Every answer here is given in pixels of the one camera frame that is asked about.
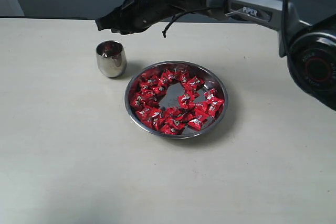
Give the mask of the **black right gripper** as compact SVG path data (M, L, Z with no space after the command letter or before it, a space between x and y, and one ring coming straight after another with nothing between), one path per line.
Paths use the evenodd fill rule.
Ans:
M182 10L164 0L125 0L120 7L95 20L98 30L130 35L142 33L152 25L180 14Z

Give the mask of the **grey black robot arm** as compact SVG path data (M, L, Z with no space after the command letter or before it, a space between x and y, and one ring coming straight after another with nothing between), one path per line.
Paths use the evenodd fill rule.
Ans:
M128 35L187 14L231 18L276 31L279 55L287 58L296 85L335 109L335 0L124 0L96 19L96 25Z

